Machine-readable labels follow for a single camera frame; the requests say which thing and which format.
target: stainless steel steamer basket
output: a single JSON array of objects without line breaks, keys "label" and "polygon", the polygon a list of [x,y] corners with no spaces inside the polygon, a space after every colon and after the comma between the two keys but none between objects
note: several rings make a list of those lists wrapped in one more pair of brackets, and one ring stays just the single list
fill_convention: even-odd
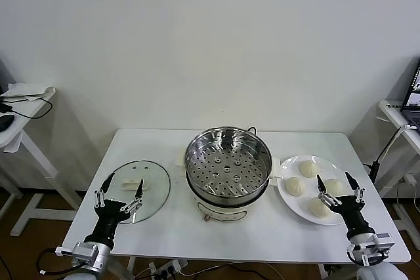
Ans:
[{"label": "stainless steel steamer basket", "polygon": [[188,145],[184,158],[192,191],[218,207],[243,207],[265,191],[272,169],[266,144],[236,127],[203,131]]}]

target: steamed bun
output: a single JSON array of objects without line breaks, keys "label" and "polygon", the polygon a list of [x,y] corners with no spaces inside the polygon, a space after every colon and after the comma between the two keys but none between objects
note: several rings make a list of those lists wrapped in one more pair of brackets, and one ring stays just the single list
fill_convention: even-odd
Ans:
[{"label": "steamed bun", "polygon": [[347,194],[347,190],[340,180],[325,181],[325,188],[327,188],[327,192],[334,197]]},{"label": "steamed bun", "polygon": [[309,210],[318,218],[326,218],[331,214],[331,210],[317,197],[309,201]]},{"label": "steamed bun", "polygon": [[305,183],[297,177],[291,177],[285,183],[287,191],[293,196],[301,196],[305,192]]},{"label": "steamed bun", "polygon": [[320,166],[309,160],[300,162],[298,168],[302,175],[306,177],[315,177],[321,173]]}]

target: power strip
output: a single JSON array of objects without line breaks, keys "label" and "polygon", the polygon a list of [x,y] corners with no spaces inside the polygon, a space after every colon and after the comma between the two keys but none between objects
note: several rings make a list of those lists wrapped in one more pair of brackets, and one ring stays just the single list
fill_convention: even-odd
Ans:
[{"label": "power strip", "polygon": [[[159,267],[159,269],[156,269],[155,263],[151,262],[149,264],[149,268],[150,268],[150,273],[152,275],[156,275],[156,274],[160,275],[163,270],[167,271],[169,266],[173,266],[174,273],[178,273],[181,271],[182,268],[185,268],[186,265],[188,265],[187,259],[174,259],[174,260],[171,260],[170,262],[167,262],[163,266]],[[168,272],[167,279],[169,279],[170,277],[172,277],[172,275]]]}]

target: laptop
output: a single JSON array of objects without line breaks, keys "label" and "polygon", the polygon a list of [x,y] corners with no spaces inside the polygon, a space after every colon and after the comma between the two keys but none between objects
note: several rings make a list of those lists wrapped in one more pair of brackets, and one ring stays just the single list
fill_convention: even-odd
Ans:
[{"label": "laptop", "polygon": [[406,98],[401,106],[401,114],[410,124],[420,130],[420,61],[414,73],[414,78],[409,86]]}]

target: white cloth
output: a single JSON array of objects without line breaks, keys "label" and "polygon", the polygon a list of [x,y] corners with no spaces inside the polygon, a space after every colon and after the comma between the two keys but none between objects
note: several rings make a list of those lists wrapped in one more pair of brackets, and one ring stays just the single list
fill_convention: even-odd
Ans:
[{"label": "white cloth", "polygon": [[26,83],[9,83],[9,88],[2,95],[7,100],[37,100],[38,98],[44,97],[53,87],[48,87],[39,84],[26,84]]}]

